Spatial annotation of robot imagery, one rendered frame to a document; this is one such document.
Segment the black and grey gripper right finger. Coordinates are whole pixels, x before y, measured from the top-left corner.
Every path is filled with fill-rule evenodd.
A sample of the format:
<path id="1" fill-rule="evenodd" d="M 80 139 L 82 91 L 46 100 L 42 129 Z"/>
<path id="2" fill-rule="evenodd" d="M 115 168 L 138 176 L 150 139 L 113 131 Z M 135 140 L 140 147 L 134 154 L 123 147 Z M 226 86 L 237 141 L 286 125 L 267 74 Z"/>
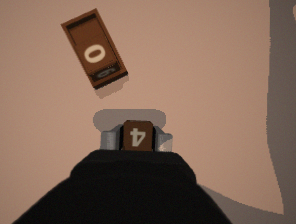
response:
<path id="1" fill-rule="evenodd" d="M 153 126 L 152 150 L 159 152 L 172 152 L 173 135 L 164 133 L 158 126 Z"/>

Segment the brown number cube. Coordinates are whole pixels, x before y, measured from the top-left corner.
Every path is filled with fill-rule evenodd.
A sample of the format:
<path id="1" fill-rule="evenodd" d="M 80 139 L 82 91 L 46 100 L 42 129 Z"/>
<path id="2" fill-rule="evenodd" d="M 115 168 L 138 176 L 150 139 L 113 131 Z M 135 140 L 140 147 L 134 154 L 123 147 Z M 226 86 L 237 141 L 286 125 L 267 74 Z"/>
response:
<path id="1" fill-rule="evenodd" d="M 118 62 L 102 33 L 75 45 L 74 49 L 87 75 L 96 81 L 120 70 Z"/>
<path id="2" fill-rule="evenodd" d="M 151 121 L 127 120 L 123 127 L 122 150 L 152 151 Z"/>

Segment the brown rectangular tray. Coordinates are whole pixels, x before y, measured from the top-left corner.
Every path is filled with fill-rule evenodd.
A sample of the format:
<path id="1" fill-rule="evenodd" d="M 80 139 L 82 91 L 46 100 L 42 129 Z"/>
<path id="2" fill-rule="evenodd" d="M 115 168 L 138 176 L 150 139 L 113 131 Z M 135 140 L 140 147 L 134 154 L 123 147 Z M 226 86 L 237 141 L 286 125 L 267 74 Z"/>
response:
<path id="1" fill-rule="evenodd" d="M 81 42 L 84 42 L 94 36 L 97 36 L 99 34 L 104 34 L 118 64 L 119 64 L 119 67 L 120 67 L 120 70 L 101 79 L 101 80 L 98 80 L 96 81 L 95 79 L 93 79 L 92 77 L 90 77 L 89 75 L 87 75 L 77 53 L 77 57 L 92 85 L 93 88 L 95 89 L 99 89 L 119 78 L 122 78 L 126 75 L 128 75 L 128 71 L 102 21 L 102 18 L 97 10 L 97 8 L 87 12 L 87 13 L 84 13 L 76 18 L 73 18 L 65 23 L 62 23 L 61 24 L 74 52 L 76 53 L 75 49 L 74 49 L 74 46 L 81 43 Z"/>

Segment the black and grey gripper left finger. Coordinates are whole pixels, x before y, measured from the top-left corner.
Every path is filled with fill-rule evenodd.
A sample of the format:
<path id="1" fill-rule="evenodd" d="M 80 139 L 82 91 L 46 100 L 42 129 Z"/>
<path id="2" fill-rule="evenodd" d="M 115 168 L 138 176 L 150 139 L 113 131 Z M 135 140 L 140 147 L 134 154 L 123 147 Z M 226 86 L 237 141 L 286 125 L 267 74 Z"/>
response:
<path id="1" fill-rule="evenodd" d="M 123 124 L 119 124 L 110 131 L 102 131 L 100 149 L 121 150 L 123 147 L 123 128 Z"/>

